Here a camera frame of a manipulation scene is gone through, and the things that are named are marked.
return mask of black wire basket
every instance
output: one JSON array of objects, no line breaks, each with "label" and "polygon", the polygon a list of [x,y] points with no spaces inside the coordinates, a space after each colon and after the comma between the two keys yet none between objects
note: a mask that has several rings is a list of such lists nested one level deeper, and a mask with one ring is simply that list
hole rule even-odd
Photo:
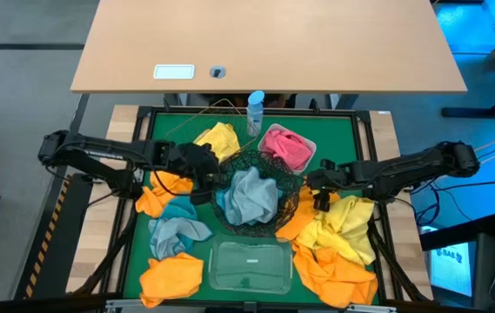
[{"label": "black wire basket", "polygon": [[[282,190],[282,196],[278,199],[277,213],[268,223],[232,225],[226,220],[224,210],[216,203],[216,192],[230,188],[234,174],[238,170],[248,170],[251,166],[258,169],[261,178],[274,178],[278,189]],[[212,195],[212,208],[220,223],[235,235],[274,236],[277,230],[291,220],[298,208],[299,190],[302,185],[303,178],[294,175],[281,157],[272,157],[268,152],[245,150],[220,164],[220,179]]]}]

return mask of green mat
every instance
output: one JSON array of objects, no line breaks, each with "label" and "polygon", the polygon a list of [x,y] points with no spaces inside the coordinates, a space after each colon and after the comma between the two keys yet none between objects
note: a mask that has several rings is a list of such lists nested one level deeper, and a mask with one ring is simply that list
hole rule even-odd
[{"label": "green mat", "polygon": [[[158,113],[154,125],[154,139],[162,139],[164,135],[186,119],[192,117],[191,114],[164,114]],[[336,163],[355,161],[356,151],[351,128],[351,120],[345,117],[276,117],[264,116],[261,136],[251,146],[257,148],[258,141],[266,132],[268,127],[274,123],[279,123],[289,130],[297,132],[299,135],[311,139],[317,145],[317,153],[312,158],[304,174],[310,170],[319,168],[322,158],[329,158]],[[214,216],[210,204],[197,206],[198,219],[204,222],[214,232],[230,234],[224,226]],[[130,254],[129,268],[125,280],[124,297],[137,299],[141,292],[139,277],[148,269],[147,260],[152,258],[149,241],[148,223],[151,218],[145,214],[137,217],[137,227],[133,238],[133,246]],[[190,300],[203,301],[250,301],[269,303],[322,303],[318,297],[310,292],[299,280],[299,275],[293,271],[291,290],[285,295],[272,295],[264,293],[250,293],[227,290],[214,290],[209,285],[208,262],[212,247],[212,240],[204,243],[195,243],[191,255],[204,260],[203,283],[199,291],[189,297]]]}]

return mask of gray cloth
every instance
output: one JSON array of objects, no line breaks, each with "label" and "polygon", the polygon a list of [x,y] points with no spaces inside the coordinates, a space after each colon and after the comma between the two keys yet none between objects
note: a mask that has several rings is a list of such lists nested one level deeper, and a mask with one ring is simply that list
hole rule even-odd
[{"label": "gray cloth", "polygon": [[228,223],[236,226],[268,223],[276,215],[278,198],[276,181],[260,178],[258,169],[253,166],[237,171],[230,188],[217,193],[217,203]]},{"label": "gray cloth", "polygon": [[151,251],[158,260],[187,252],[193,241],[203,241],[212,235],[204,223],[183,217],[150,220],[149,231],[152,234]]}]

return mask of pink cloth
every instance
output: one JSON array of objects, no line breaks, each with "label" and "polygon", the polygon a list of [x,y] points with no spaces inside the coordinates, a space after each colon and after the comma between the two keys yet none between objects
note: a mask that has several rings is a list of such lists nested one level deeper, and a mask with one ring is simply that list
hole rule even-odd
[{"label": "pink cloth", "polygon": [[303,138],[290,130],[273,130],[266,134],[264,149],[273,152],[274,157],[282,157],[292,170],[302,170],[311,157],[311,150]]}]

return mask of wooden desk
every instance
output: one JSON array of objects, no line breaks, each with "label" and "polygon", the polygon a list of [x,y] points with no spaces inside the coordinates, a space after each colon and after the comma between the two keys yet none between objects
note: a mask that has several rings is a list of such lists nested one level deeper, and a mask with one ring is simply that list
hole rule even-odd
[{"label": "wooden desk", "polygon": [[[194,64],[155,80],[157,64]],[[216,79],[210,68],[222,65]],[[103,0],[71,90],[465,92],[428,0]]]},{"label": "wooden desk", "polygon": [[[107,138],[113,140],[130,141],[135,127],[137,106],[118,105],[115,107]],[[378,159],[383,160],[399,156],[398,140],[394,132],[394,125],[390,112],[371,112],[372,132],[375,139]],[[360,134],[363,143],[366,143],[365,127],[361,123]],[[369,158],[369,150],[364,147],[364,157]],[[117,166],[116,161],[110,162],[110,166]],[[105,184],[93,187],[92,199],[109,193]],[[398,197],[411,201],[407,194],[401,193]],[[75,260],[70,273],[67,291],[73,291],[84,282],[86,277],[98,266],[104,257],[116,212],[117,199],[110,197],[90,207],[84,219],[84,226],[77,246]],[[423,253],[419,242],[418,230],[413,217],[413,211],[404,203],[395,202],[388,205],[392,239],[396,251],[396,258],[405,270],[408,277],[417,285],[419,290],[432,299],[431,285],[425,268]],[[390,271],[386,261],[381,262],[385,279],[385,291],[387,298],[393,298]],[[110,279],[109,290],[114,290],[114,282],[117,279],[119,263],[116,261]]]}]

